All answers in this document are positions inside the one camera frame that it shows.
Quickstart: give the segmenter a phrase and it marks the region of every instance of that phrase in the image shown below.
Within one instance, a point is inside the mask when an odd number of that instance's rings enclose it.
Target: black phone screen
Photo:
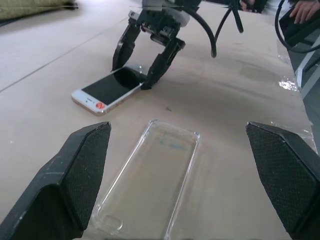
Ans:
[[[146,76],[128,67],[102,78],[82,89],[95,99],[109,105],[139,86]]]

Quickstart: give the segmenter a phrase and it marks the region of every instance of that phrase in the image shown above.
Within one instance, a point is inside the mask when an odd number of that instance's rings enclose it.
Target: black cable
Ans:
[[[223,25],[225,24],[225,21],[227,20],[227,18],[228,18],[228,16],[229,16],[229,14],[231,13],[231,11],[232,11],[231,7],[228,8],[228,10],[227,10],[226,13],[224,14],[224,16],[223,16],[223,18],[222,18],[222,20],[221,20],[221,22],[220,22],[220,24],[219,24],[219,26],[218,26],[218,29],[217,29],[216,32],[215,32],[215,41],[216,41],[216,42],[217,42],[217,40],[218,40],[220,31],[221,31]]]
[[[280,1],[279,7],[276,11],[275,18],[274,18],[275,33],[276,33],[277,37],[279,38],[280,42],[282,43],[282,45],[285,46],[287,50],[290,50],[291,52],[298,53],[298,54],[307,54],[307,53],[310,53],[310,52],[313,52],[315,50],[320,49],[320,44],[319,44],[318,46],[312,47],[309,50],[297,50],[297,49],[294,49],[293,47],[291,47],[288,43],[286,43],[286,41],[281,36],[280,30],[279,30],[279,16],[280,16],[280,12],[281,12],[282,5],[284,4],[284,2],[285,2],[285,0]]]
[[[242,26],[241,18],[239,16],[238,4],[239,0],[230,0],[229,7],[232,9],[236,27],[238,28],[239,33],[242,34],[244,32],[244,27]]]
[[[185,6],[173,6],[170,7],[176,10],[184,11],[190,16],[192,16],[205,30],[206,34],[208,35],[210,39],[210,44],[211,44],[211,56],[215,58],[217,56],[217,46],[216,46],[216,39],[215,35],[213,34],[211,28],[209,25],[206,23],[206,21],[195,11],[193,11],[191,8],[185,7]]]

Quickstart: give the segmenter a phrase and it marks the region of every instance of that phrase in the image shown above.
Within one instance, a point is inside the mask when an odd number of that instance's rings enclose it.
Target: smartphone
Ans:
[[[105,115],[141,89],[147,73],[139,65],[124,66],[99,81],[74,91],[72,100],[97,116]]]

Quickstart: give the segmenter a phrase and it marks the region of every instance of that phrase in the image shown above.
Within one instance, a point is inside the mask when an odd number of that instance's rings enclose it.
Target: clear phone case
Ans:
[[[153,120],[92,213],[103,235],[167,239],[178,213],[199,134]]]

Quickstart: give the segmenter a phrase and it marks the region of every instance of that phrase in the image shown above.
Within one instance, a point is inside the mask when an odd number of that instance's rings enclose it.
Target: table surface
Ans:
[[[290,239],[259,180],[245,128],[248,121],[277,125],[312,145],[311,123],[292,67],[278,58],[274,27],[262,15],[241,12],[243,34],[231,16],[216,58],[191,19],[179,33],[186,47],[159,83],[105,116],[72,102],[74,90],[110,72],[133,4],[83,0],[79,11],[0,28],[0,221],[72,132],[111,122],[101,199],[148,122],[161,119],[201,135],[173,239]],[[215,30],[226,10],[203,2],[198,13]],[[141,34],[129,62],[149,66],[162,50]]]

